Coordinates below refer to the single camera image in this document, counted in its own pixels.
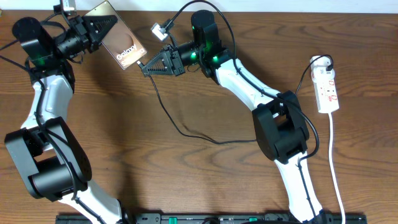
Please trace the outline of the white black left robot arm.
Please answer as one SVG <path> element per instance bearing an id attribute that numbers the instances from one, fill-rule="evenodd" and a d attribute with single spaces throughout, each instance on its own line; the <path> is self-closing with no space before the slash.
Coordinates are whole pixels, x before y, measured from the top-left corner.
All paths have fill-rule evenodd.
<path id="1" fill-rule="evenodd" d="M 28 55 L 22 68 L 35 95 L 21 128 L 6 135 L 6 148 L 31 196 L 67 204 L 92 223 L 131 223 L 131 217 L 93 180 L 88 157 L 66 124 L 75 91 L 72 64 L 78 54 L 97 50 L 117 21 L 76 16 L 56 37 L 46 31 L 55 25 L 51 18 L 24 17 L 12 28 Z"/>

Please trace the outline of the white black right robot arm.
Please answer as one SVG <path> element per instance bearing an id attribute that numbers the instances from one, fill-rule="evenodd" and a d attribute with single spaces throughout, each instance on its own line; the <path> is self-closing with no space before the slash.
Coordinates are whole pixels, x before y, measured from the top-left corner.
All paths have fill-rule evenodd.
<path id="1" fill-rule="evenodd" d="M 181 75 L 197 64 L 207 78 L 231 91 L 251 111 L 256 142 L 275 162 L 287 191 L 289 210 L 301 223 L 322 223 L 323 208 L 310 179 L 307 140 L 314 125 L 303 114 L 296 95 L 281 93 L 256 78 L 221 43 L 211 11 L 191 16 L 193 40 L 165 45 L 150 61 L 140 64 L 144 76 Z"/>

